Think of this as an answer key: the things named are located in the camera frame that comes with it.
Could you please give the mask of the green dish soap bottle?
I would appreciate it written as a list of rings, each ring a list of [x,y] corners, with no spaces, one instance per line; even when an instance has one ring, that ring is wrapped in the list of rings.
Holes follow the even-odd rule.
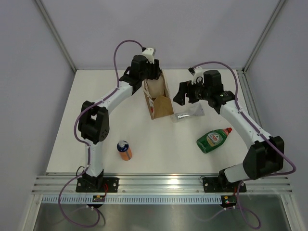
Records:
[[[200,137],[196,144],[203,153],[209,153],[220,147],[231,132],[232,128],[212,130]]]

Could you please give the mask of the orange blue spray can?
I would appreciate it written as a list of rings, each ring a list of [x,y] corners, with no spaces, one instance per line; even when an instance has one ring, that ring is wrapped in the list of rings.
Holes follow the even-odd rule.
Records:
[[[117,144],[117,150],[123,160],[128,161],[132,158],[132,152],[127,141],[120,140]]]

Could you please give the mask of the beige pump soap bottle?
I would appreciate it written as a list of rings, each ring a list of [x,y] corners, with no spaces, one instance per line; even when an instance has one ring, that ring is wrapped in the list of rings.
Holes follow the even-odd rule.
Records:
[[[157,98],[158,96],[165,94],[165,82],[162,77],[159,79],[147,80],[148,92],[151,98]]]

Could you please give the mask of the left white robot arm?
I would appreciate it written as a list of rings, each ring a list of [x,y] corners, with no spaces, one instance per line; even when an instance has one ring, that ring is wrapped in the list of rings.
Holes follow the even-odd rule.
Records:
[[[103,176],[103,142],[110,130],[109,115],[125,99],[132,96],[146,79],[157,80],[161,75],[159,61],[152,54],[135,55],[131,65],[122,77],[117,78],[117,86],[95,102],[85,101],[75,123],[81,133],[80,142],[86,145],[87,164],[77,178],[76,192],[105,192],[115,178]]]

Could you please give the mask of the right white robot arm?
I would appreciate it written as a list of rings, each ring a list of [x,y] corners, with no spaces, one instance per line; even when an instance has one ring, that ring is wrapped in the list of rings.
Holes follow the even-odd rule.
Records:
[[[280,171],[283,167],[284,141],[273,137],[262,129],[241,108],[237,93],[224,90],[221,74],[217,70],[205,71],[191,67],[193,79],[179,84],[173,102],[183,106],[186,102],[208,102],[219,115],[226,119],[238,132],[248,148],[242,163],[225,168],[215,178],[203,178],[204,191],[231,192],[240,189],[243,180],[257,180]]]

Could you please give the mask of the watermelon print canvas bag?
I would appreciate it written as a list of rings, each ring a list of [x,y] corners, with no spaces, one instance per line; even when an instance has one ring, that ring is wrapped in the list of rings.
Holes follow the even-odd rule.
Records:
[[[165,73],[162,71],[161,77],[165,82],[165,94],[158,96],[157,98],[151,98],[148,92],[147,80],[145,80],[142,84],[142,89],[144,92],[145,100],[148,106],[148,110],[150,113],[151,120],[170,116],[174,114],[173,106],[170,98],[170,91],[168,88],[167,80],[165,78]]]

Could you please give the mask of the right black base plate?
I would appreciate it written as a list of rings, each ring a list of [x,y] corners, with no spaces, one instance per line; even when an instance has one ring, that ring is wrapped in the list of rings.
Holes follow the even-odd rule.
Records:
[[[219,182],[218,177],[201,177],[201,181],[205,193],[236,193],[238,189],[240,193],[247,192],[245,183],[239,181],[225,185]]]

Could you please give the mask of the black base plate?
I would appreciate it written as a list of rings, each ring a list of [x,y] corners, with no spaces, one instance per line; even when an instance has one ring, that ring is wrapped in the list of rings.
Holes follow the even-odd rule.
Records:
[[[76,192],[78,193],[116,193],[118,191],[119,178],[78,178]]]
[[[245,183],[239,181],[225,185],[219,182],[218,177],[201,177],[201,181],[205,193],[236,193],[238,189],[240,193],[247,192]]]

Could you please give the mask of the left aluminium frame post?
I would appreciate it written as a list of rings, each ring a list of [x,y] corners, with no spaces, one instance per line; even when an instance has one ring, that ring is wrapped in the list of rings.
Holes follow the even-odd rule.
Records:
[[[53,20],[42,0],[33,0],[35,6],[37,7],[40,15],[42,16],[43,21],[45,22],[48,30],[50,31],[52,37],[54,38],[58,48],[60,49],[63,57],[65,58],[67,64],[70,66],[71,70],[76,73],[77,67],[71,58],[71,55],[69,54],[60,34],[58,33],[58,30],[56,29]]]

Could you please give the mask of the aluminium frame post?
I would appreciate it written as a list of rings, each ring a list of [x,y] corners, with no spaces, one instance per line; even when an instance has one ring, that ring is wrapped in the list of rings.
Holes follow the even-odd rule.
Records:
[[[274,10],[272,11],[269,19],[267,20],[256,44],[254,45],[247,61],[245,62],[243,68],[242,68],[242,72],[244,74],[247,73],[247,71],[249,70],[251,64],[253,63],[253,61],[255,60],[257,54],[259,53],[263,43],[265,42],[267,36],[269,35],[270,31],[273,29],[274,24],[277,20],[277,18],[279,17],[282,9],[284,8],[285,4],[288,2],[288,0],[279,0],[274,8]]]
[[[58,48],[60,49],[63,57],[65,58],[67,64],[70,66],[71,70],[76,73],[77,67],[71,58],[71,55],[69,54],[60,34],[58,33],[58,30],[56,29],[53,20],[42,0],[33,0],[35,6],[37,7],[40,15],[42,16],[43,21],[45,22],[48,30],[50,31],[52,37],[54,38]]]

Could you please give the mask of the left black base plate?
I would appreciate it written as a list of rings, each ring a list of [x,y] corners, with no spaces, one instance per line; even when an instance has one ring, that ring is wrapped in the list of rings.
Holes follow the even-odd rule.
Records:
[[[76,192],[78,193],[116,193],[118,191],[119,178],[78,178]]]

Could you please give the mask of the right aluminium frame post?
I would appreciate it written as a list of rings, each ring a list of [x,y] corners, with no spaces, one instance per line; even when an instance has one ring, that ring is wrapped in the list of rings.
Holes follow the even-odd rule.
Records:
[[[282,9],[284,8],[285,4],[288,2],[288,0],[279,0],[274,8],[274,10],[272,11],[269,19],[267,20],[256,44],[254,45],[247,61],[245,62],[243,68],[242,68],[242,72],[244,74],[247,73],[247,71],[249,70],[251,64],[253,63],[253,61],[255,60],[257,54],[259,53],[263,43],[265,42],[267,36],[269,35],[270,31],[273,29],[274,24],[277,20],[277,18],[279,17]]]

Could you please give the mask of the aluminium mounting rail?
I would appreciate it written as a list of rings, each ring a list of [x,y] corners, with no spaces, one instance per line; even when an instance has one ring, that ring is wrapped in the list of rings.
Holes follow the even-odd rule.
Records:
[[[33,194],[74,194],[77,180],[74,174],[50,173],[37,176],[31,192]],[[111,195],[200,195],[205,194],[201,177],[205,174],[105,174],[119,178],[118,191]],[[289,179],[284,176],[246,180],[246,194],[292,194]],[[226,194],[210,192],[206,194]]]

